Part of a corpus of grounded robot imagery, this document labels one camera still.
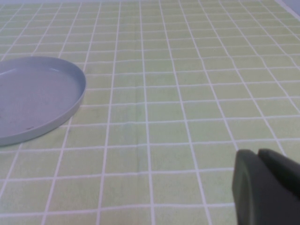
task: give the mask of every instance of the light blue plate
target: light blue plate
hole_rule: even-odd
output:
[[[26,57],[0,62],[0,145],[43,135],[79,108],[82,70],[65,60]]]

